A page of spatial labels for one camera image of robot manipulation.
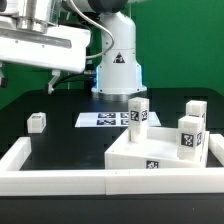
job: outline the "green wall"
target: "green wall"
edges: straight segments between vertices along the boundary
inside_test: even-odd
[[[224,95],[223,0],[151,0],[133,4],[132,19],[146,86],[208,87]],[[0,108],[51,78],[48,70],[21,65],[4,71],[9,87],[0,89]]]

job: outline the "white cube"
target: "white cube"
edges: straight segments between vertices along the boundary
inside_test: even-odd
[[[186,115],[194,117],[202,117],[206,124],[207,102],[191,100],[186,104]]]
[[[129,140],[139,143],[147,138],[149,127],[149,99],[135,97],[128,101]]]
[[[46,114],[33,113],[27,120],[28,133],[42,133],[46,127]]]
[[[185,116],[178,121],[178,150],[180,159],[200,161],[204,141],[204,119]]]

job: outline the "printed marker sheet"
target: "printed marker sheet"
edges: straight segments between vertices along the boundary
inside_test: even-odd
[[[80,113],[75,127],[127,127],[128,118],[128,112]],[[155,112],[149,112],[149,126],[161,126]]]

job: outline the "black table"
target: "black table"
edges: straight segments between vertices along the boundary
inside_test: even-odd
[[[211,89],[150,89],[148,98],[150,111],[172,128],[188,101],[205,100],[207,130],[224,135],[224,97]],[[30,136],[32,153],[21,170],[104,169],[104,152],[125,128],[74,124],[80,112],[126,111],[127,103],[92,99],[83,90],[27,92],[0,111],[0,156]],[[29,135],[26,121],[35,112],[47,114],[47,128]],[[207,166],[221,166],[211,152]],[[0,223],[223,223],[223,209],[224,194],[1,197]]]

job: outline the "warning label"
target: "warning label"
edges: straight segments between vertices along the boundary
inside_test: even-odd
[[[117,57],[115,58],[114,63],[125,63],[124,58],[120,52],[118,53]]]

